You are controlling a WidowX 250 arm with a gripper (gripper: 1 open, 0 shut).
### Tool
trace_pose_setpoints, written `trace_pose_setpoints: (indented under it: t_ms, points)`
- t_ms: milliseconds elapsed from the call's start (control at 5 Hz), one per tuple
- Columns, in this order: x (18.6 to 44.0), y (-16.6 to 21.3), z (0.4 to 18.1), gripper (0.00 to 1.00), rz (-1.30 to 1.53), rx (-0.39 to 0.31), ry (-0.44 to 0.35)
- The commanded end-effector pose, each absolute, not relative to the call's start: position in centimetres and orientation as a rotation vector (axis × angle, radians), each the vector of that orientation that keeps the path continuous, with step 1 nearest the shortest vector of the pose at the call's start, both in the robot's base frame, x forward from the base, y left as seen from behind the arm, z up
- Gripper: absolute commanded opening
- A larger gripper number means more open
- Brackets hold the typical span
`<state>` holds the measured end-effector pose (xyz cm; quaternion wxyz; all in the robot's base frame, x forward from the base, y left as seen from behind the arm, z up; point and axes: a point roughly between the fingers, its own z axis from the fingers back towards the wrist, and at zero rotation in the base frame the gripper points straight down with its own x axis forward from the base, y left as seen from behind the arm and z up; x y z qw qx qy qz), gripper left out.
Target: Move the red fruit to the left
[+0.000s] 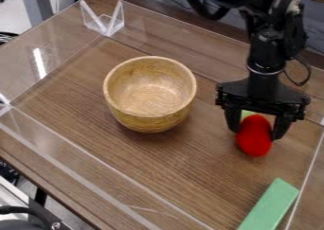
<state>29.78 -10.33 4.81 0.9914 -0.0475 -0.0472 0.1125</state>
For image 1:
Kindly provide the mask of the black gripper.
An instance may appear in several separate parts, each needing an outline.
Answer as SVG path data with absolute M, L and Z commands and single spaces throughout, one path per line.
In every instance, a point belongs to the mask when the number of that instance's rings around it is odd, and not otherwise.
M 277 75 L 249 73 L 242 80 L 219 83 L 216 91 L 228 130 L 239 130 L 242 110 L 274 115 L 273 140 L 283 137 L 293 120 L 303 119 L 310 103 L 310 97 L 286 86 Z

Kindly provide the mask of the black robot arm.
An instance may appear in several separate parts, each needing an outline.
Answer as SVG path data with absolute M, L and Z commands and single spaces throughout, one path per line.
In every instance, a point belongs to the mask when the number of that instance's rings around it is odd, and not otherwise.
M 293 122 L 305 118 L 310 97 L 286 86 L 279 76 L 286 62 L 298 60 L 305 47 L 302 0 L 214 0 L 236 9 L 249 36 L 247 77 L 216 86 L 215 104 L 223 109 L 227 128 L 241 129 L 243 110 L 274 116 L 270 138 L 283 137 Z

